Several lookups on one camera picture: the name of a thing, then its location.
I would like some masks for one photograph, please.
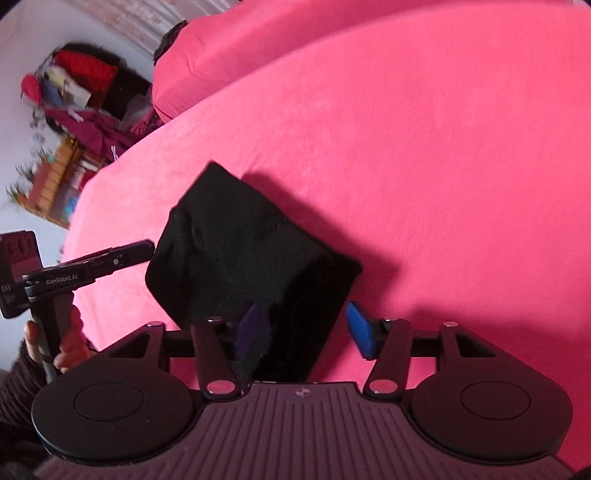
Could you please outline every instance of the ridged surface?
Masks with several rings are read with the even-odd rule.
[[[563,480],[547,457],[482,466],[425,442],[394,404],[353,384],[255,384],[238,401],[211,404],[191,433],[162,455],[129,466],[53,458],[42,480]]]

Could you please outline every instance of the round black pad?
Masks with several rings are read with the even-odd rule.
[[[137,412],[144,403],[138,388],[117,382],[107,382],[84,388],[74,400],[78,413],[89,420],[122,420]]]
[[[555,452],[572,420],[566,393],[519,362],[467,359],[425,379],[410,410],[437,443],[462,455],[512,462]]]
[[[33,404],[45,445],[82,463],[148,458],[177,440],[193,416],[179,380],[129,358],[94,357],[41,390]]]

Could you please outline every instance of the person's hand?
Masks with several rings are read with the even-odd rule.
[[[84,333],[82,333],[82,319],[80,318],[80,310],[72,306],[70,312],[70,329],[61,339],[59,353],[53,364],[62,373],[66,373],[74,367],[77,367],[85,360],[90,358],[90,350]],[[39,350],[37,348],[37,341],[39,338],[39,327],[34,322],[28,322],[25,325],[25,343],[27,345],[27,352],[29,356],[40,363]]]

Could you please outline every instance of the bed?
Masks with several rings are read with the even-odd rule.
[[[349,29],[235,82],[86,186],[71,259],[143,238],[210,160],[358,258],[350,297],[375,317],[477,334],[566,389],[560,456],[591,459],[591,15],[458,5]],[[176,328],[145,265],[76,293],[99,348]],[[191,383],[192,364],[173,372]],[[311,380],[364,381],[340,318]]]
[[[184,27],[154,69],[164,122],[272,61],[340,30],[450,0],[244,0]],[[567,3],[570,0],[553,0]]]

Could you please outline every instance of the pink blanket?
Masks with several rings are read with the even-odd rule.
[[[544,4],[460,6],[365,24],[203,101],[84,190],[73,258],[157,240],[214,159],[364,273],[376,317],[455,320],[562,385],[561,457],[591,459],[591,15]],[[76,293],[98,347],[174,324],[145,266]],[[371,364],[341,319],[314,380]],[[190,383],[190,368],[176,374]]]

